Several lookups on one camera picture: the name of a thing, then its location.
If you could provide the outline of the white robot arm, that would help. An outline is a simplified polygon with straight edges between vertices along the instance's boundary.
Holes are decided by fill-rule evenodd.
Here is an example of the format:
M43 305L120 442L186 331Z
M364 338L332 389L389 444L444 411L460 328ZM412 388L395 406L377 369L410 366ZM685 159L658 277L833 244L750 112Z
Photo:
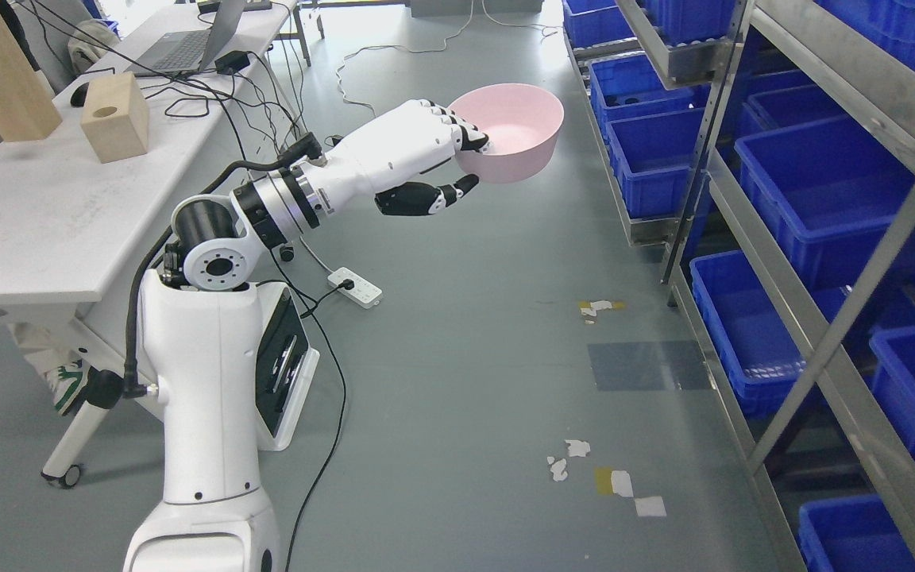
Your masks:
M126 571L270 571L282 555L259 452L289 444L319 355L288 286L250 277L259 257L319 224L326 207L298 160L326 162L308 133L270 164L239 160L182 200L138 265L126 320L124 394L156 396L162 500L132 536Z

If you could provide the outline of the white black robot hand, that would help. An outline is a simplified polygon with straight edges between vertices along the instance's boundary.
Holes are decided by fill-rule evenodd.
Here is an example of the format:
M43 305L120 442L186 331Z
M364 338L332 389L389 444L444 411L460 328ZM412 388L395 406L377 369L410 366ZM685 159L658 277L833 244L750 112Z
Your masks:
M479 178L455 184L414 181L459 152L478 153L489 137L471 122L429 100L410 100L367 122L326 153L323 166L304 165L326 209L340 209L356 196L372 196L385 216L431 216L468 195Z

